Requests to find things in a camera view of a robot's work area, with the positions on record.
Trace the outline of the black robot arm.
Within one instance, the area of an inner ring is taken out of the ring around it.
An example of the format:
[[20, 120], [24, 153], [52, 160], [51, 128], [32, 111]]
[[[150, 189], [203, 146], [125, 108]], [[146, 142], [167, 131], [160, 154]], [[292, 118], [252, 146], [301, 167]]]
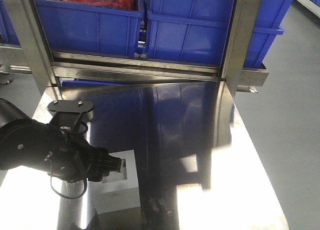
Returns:
[[0, 100], [1, 170], [25, 166], [71, 183], [100, 182], [110, 172], [120, 172], [120, 158], [93, 147], [84, 138], [93, 102], [54, 100], [47, 109], [54, 116], [45, 124]]

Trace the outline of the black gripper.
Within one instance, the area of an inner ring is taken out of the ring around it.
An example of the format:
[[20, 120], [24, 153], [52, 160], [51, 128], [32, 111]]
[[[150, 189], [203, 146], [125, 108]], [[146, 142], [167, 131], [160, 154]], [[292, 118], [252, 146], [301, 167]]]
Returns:
[[72, 147], [75, 150], [74, 161], [77, 173], [72, 176], [72, 181], [88, 180], [100, 182], [110, 172], [120, 172], [122, 159], [111, 156], [105, 148], [94, 147], [84, 138], [73, 137]]

